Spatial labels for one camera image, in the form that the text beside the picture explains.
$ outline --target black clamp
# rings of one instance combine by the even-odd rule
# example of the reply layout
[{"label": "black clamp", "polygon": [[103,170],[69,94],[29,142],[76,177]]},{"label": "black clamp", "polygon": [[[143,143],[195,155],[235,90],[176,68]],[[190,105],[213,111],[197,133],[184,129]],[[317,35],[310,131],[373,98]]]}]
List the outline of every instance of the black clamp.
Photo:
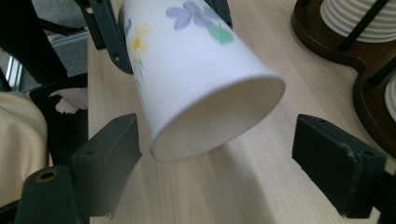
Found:
[{"label": "black clamp", "polygon": [[[227,0],[205,0],[232,27]],[[90,30],[97,49],[107,49],[111,61],[123,72],[133,74],[125,36],[117,25],[110,0],[75,0]]]},{"label": "black clamp", "polygon": [[387,157],[330,122],[299,115],[292,157],[343,217],[396,223],[396,177],[384,171]]},{"label": "black clamp", "polygon": [[112,216],[141,156],[136,115],[113,119],[73,154],[71,169],[52,166],[25,180],[15,223],[77,224]]}]

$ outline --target beige cushion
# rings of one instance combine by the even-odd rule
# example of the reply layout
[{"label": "beige cushion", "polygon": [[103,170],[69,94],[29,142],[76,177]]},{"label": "beige cushion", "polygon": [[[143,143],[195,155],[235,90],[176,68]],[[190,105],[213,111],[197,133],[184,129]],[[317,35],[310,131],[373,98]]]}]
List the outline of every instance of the beige cushion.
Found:
[{"label": "beige cushion", "polygon": [[0,92],[0,206],[18,200],[23,181],[47,163],[40,110],[21,92]]}]

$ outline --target flower pattern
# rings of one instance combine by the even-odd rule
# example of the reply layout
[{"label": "flower pattern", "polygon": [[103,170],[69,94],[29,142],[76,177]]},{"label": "flower pattern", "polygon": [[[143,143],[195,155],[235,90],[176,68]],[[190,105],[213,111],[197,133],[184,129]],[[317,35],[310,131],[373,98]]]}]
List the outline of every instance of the flower pattern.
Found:
[{"label": "flower pattern", "polygon": [[[127,28],[131,29],[132,25],[128,24]],[[151,27],[148,23],[143,23],[142,25],[136,25],[134,27],[134,32],[132,36],[132,41],[129,44],[129,49],[134,55],[133,68],[134,68],[134,78],[136,80],[136,85],[139,90],[141,90],[141,80],[143,79],[143,62],[141,56],[149,48],[149,43],[145,41],[145,37],[151,32]]]},{"label": "flower pattern", "polygon": [[198,7],[194,2],[187,1],[181,7],[169,7],[165,14],[170,19],[176,19],[174,23],[175,31],[186,28],[191,21],[198,27],[206,28],[210,36],[221,45],[233,42],[233,34],[227,26],[222,26],[221,18],[209,6]]},{"label": "flower pattern", "polygon": [[191,21],[195,25],[207,27],[213,24],[210,19],[218,19],[215,13],[201,10],[194,2],[188,1],[183,4],[183,8],[170,7],[166,10],[166,16],[176,18],[174,28],[176,31],[187,27]]}]

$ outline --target floor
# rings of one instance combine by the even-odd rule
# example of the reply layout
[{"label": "floor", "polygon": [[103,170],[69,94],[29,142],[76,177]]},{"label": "floor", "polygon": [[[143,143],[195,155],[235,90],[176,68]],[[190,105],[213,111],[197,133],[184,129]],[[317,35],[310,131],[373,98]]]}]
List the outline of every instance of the floor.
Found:
[{"label": "floor", "polygon": [[[46,21],[52,21],[69,27],[85,27],[85,21],[78,5],[73,0],[32,0],[37,16]],[[87,68],[87,35],[86,32],[78,34],[78,37],[69,36],[71,42],[64,41],[64,36],[46,32],[52,46],[67,69],[68,75],[74,76],[86,73]],[[9,55],[0,51],[0,68],[7,73]],[[14,91],[29,91],[39,84],[22,69],[19,84],[12,84]]]}]

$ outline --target green leaf print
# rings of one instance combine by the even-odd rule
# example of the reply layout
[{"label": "green leaf print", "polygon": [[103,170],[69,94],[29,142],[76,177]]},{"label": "green leaf print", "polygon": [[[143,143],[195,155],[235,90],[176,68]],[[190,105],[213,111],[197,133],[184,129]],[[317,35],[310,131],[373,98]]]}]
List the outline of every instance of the green leaf print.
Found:
[{"label": "green leaf print", "polygon": [[225,28],[222,28],[220,24],[210,24],[207,26],[207,31],[210,35],[220,44],[228,44],[233,42],[233,35]]},{"label": "green leaf print", "polygon": [[211,7],[204,7],[204,12],[211,15],[212,17],[217,17],[220,19],[220,16]]}]

